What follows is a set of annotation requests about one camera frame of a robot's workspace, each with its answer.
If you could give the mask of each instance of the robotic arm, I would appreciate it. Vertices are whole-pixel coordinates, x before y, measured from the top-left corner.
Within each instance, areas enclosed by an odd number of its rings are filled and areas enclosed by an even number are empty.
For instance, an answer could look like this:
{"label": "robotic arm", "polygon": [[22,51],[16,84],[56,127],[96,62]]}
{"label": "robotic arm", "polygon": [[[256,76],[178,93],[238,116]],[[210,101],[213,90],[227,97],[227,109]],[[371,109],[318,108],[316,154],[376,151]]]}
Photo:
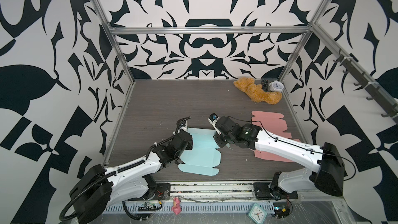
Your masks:
{"label": "robotic arm", "polygon": [[[192,150],[192,136],[186,132],[190,118],[178,120],[174,135],[154,143],[145,156],[107,169],[100,164],[92,167],[70,191],[71,201],[62,210],[59,219],[65,221],[77,217],[80,224],[86,224],[112,204],[131,198],[148,200],[154,197],[157,184],[152,173],[178,160],[185,149]],[[75,212],[66,217],[72,205]]]}
{"label": "robotic arm", "polygon": [[251,123],[241,127],[230,117],[219,118],[214,113],[209,116],[209,122],[216,130],[214,140],[219,147],[230,143],[271,152],[305,167],[293,172],[276,172],[272,183],[263,189],[264,196],[268,194],[270,199],[278,199],[304,189],[319,189],[337,197],[343,195],[344,163],[333,144],[325,143],[323,147],[303,144]]}

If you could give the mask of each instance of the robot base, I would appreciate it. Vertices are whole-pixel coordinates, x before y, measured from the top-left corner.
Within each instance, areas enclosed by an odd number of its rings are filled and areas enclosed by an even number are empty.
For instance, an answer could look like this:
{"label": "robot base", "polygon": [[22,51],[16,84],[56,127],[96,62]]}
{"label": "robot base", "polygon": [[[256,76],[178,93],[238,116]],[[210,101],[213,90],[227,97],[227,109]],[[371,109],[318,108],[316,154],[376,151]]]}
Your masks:
{"label": "robot base", "polygon": [[280,200],[286,199],[297,199],[299,195],[296,191],[292,193],[286,193],[282,190],[271,190],[268,186],[270,183],[253,183],[254,194],[258,200]]}

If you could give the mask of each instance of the pink toy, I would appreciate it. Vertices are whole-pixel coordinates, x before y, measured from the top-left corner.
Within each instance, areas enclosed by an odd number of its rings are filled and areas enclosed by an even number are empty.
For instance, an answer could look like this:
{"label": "pink toy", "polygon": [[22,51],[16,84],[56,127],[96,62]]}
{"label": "pink toy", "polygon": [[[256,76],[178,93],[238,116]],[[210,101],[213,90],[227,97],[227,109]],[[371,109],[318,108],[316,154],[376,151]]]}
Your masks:
{"label": "pink toy", "polygon": [[[277,112],[261,111],[253,111],[251,112],[251,114],[254,115],[254,117],[251,118],[251,121],[261,121],[264,128],[268,131],[285,138],[292,138],[290,132],[284,132],[287,130],[287,124],[286,121],[282,119],[284,117],[283,114]],[[261,127],[261,124],[259,122],[253,122],[253,124]],[[254,156],[265,160],[292,162],[287,158],[275,155],[270,152],[261,152],[259,150],[254,151]]]}
{"label": "pink toy", "polygon": [[180,202],[181,201],[178,199],[178,197],[174,197],[172,211],[175,214],[179,214],[181,212]]}

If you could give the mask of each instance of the clock face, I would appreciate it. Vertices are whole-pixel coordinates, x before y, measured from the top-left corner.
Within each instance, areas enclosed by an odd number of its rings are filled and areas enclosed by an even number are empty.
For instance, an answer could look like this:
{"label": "clock face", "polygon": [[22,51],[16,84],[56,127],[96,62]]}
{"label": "clock face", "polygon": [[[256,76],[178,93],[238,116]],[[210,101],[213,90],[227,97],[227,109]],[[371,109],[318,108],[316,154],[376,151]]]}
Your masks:
{"label": "clock face", "polygon": [[264,210],[262,210],[258,206],[254,206],[250,212],[250,216],[256,222],[263,223],[263,221],[266,217],[266,214],[264,213]]}

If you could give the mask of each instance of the teal square clock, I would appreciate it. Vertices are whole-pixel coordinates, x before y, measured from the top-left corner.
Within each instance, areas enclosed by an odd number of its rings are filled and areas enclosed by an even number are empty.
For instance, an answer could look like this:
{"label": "teal square clock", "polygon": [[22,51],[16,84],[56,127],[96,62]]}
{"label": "teal square clock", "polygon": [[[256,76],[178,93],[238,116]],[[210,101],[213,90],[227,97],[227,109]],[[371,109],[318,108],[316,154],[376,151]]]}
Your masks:
{"label": "teal square clock", "polygon": [[254,221],[256,224],[262,224],[267,216],[266,211],[260,207],[257,203],[255,203],[250,212],[248,213],[248,217]]}

